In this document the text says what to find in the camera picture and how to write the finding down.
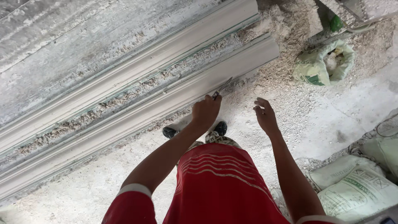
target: shoe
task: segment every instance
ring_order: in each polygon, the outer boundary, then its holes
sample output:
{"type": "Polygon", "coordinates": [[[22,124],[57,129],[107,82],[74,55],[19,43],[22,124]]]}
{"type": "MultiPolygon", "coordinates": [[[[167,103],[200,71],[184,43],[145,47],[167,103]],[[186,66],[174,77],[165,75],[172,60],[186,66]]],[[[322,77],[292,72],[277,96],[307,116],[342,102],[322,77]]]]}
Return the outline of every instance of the shoe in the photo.
{"type": "Polygon", "coordinates": [[[174,136],[176,135],[176,133],[177,133],[176,130],[174,130],[174,129],[172,129],[172,128],[169,128],[169,127],[164,127],[163,130],[162,130],[162,132],[163,132],[163,135],[164,135],[166,138],[172,138],[172,137],[174,137],[174,136]]]}
{"type": "Polygon", "coordinates": [[[214,131],[217,132],[219,136],[224,136],[226,134],[226,129],[226,123],[224,121],[220,121],[220,123],[218,123],[214,128],[214,131]]]}

